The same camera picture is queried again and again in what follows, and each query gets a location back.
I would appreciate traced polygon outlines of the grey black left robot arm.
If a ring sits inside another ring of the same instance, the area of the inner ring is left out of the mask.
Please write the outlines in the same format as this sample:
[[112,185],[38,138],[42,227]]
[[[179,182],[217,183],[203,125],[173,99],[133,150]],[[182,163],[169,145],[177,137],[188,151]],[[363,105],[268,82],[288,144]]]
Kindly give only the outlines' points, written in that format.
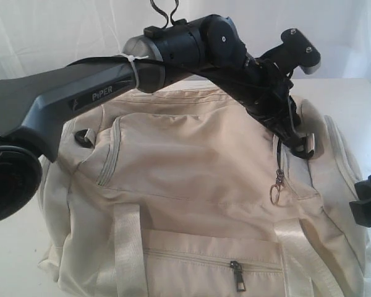
[[289,92],[294,70],[312,74],[320,61],[296,28],[285,30],[280,45],[255,58],[234,22],[212,14],[168,28],[147,27],[117,56],[0,80],[0,221],[34,196],[42,177],[39,158],[55,161],[66,122],[129,90],[153,93],[191,75],[213,82],[293,155],[309,159],[314,136],[298,131],[301,118]]

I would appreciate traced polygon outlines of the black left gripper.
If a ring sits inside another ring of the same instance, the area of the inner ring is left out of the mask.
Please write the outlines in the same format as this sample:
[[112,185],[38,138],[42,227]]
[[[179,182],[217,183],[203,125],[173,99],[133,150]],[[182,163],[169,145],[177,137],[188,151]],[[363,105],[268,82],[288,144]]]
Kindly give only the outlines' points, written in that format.
[[211,66],[203,70],[206,77],[240,103],[247,113],[278,136],[298,158],[309,160],[315,154],[315,134],[301,138],[295,127],[300,124],[296,105],[290,98],[292,82],[269,60],[247,55],[242,67]]

